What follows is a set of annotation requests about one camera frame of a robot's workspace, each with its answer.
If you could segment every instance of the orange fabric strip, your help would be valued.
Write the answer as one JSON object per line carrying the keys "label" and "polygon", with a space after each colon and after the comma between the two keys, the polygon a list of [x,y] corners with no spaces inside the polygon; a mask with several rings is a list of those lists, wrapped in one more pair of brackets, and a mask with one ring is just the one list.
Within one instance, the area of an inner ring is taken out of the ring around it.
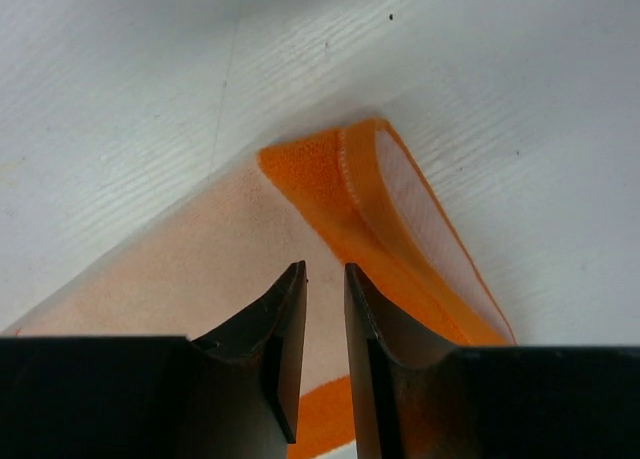
{"label": "orange fabric strip", "polygon": [[300,398],[297,437],[297,444],[289,446],[289,459],[309,459],[353,441],[349,376],[324,384]]}
{"label": "orange fabric strip", "polygon": [[[427,263],[402,224],[378,170],[380,128],[399,141],[388,123],[371,119],[264,149],[260,167],[336,257],[358,263],[399,307],[456,343],[505,344]],[[308,459],[354,439],[347,386],[340,379],[301,399],[290,457]]]}

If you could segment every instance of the black metal tool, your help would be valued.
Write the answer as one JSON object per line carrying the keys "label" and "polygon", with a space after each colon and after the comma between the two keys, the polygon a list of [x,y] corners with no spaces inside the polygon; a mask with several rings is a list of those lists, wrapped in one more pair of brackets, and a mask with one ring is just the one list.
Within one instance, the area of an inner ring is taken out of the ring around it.
{"label": "black metal tool", "polygon": [[193,342],[2,339],[0,457],[285,458],[305,312],[300,262]]}
{"label": "black metal tool", "polygon": [[359,459],[640,457],[640,348],[456,347],[345,274]]}

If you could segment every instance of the white background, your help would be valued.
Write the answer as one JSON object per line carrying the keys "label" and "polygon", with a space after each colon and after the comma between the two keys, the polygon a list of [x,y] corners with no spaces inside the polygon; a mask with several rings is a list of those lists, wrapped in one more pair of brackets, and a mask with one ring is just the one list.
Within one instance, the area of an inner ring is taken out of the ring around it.
{"label": "white background", "polygon": [[638,4],[0,0],[0,328],[234,158],[376,113],[520,341],[639,342]]}

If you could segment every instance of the orange stitched edge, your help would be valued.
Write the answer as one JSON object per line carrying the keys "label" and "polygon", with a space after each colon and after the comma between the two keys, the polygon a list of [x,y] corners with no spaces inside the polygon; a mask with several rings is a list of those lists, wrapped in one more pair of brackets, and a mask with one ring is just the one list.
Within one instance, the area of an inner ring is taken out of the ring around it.
{"label": "orange stitched edge", "polygon": [[[376,236],[391,251],[398,267],[404,268],[420,283],[421,297],[418,305],[412,307],[409,304],[410,296],[406,299],[390,299],[424,324],[429,324],[425,316],[434,315],[437,311],[439,320],[446,325],[447,330],[442,331],[437,327],[433,329],[440,334],[444,332],[445,336],[448,331],[457,331],[462,338],[456,341],[458,343],[504,343],[500,335],[428,263],[400,219],[378,166],[375,136],[378,130],[383,129],[381,126],[380,121],[372,119],[350,127],[346,134],[348,140],[343,141],[342,147],[346,149],[346,166],[351,170],[348,189],[355,194],[358,209]],[[431,304],[428,308],[427,297]]]}
{"label": "orange stitched edge", "polygon": [[396,144],[400,147],[400,149],[402,149],[402,152],[404,152],[404,155],[407,158],[407,160],[409,161],[409,163],[411,164],[411,167],[413,168],[415,173],[418,175],[418,178],[420,179],[420,182],[422,183],[424,188],[427,190],[427,192],[431,196],[431,199],[433,200],[433,202],[435,203],[436,207],[438,208],[438,212],[440,212],[440,215],[444,218],[445,222],[447,223],[447,226],[449,227],[449,230],[453,233],[453,236],[456,238],[456,241],[458,242],[458,246],[460,246],[460,248],[464,252],[464,255],[469,260],[469,263],[471,264],[471,267],[473,268],[473,272],[476,275],[476,279],[478,279],[478,281],[482,285],[483,289],[485,290],[485,292],[489,296],[489,299],[491,300],[491,303],[493,304],[493,306],[496,308],[496,310],[500,314],[500,317],[502,318],[504,323],[507,325],[507,329],[509,330],[509,334],[511,336],[510,337],[511,341],[514,344],[516,344],[517,340],[516,340],[516,336],[515,336],[515,334],[513,332],[513,329],[511,328],[511,324],[509,324],[509,321],[507,320],[506,316],[502,312],[502,309],[500,308],[500,306],[496,302],[495,298],[493,297],[493,294],[491,294],[491,291],[489,290],[489,288],[487,287],[487,284],[484,282],[484,279],[480,275],[480,271],[478,271],[478,268],[476,267],[475,262],[473,262],[473,259],[471,258],[471,255],[469,254],[469,251],[467,251],[467,248],[464,246],[462,240],[460,239],[460,236],[458,235],[458,231],[456,231],[455,227],[453,227],[453,224],[451,224],[451,221],[449,220],[449,217],[445,213],[444,208],[440,204],[440,201],[438,201],[438,198],[436,197],[435,193],[433,192],[433,189],[431,189],[431,185],[427,182],[427,179],[424,177],[424,174],[422,173],[422,170],[420,169],[420,167],[418,167],[418,164],[413,159],[413,156],[409,152],[409,149],[405,145],[404,141],[402,140],[400,135],[396,132],[396,130],[393,128],[393,126],[389,123],[389,121],[387,121],[385,119],[380,119],[380,118],[377,118],[376,121],[379,124],[378,129],[384,129],[385,131],[387,131],[391,135],[393,140],[396,142]]}

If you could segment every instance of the white wooden surface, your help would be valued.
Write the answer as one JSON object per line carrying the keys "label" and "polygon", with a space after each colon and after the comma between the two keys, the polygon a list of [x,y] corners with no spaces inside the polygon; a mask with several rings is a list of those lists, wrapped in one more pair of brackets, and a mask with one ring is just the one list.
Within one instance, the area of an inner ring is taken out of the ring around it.
{"label": "white wooden surface", "polygon": [[377,113],[521,341],[639,342],[639,1],[0,0],[0,328],[233,158]]}

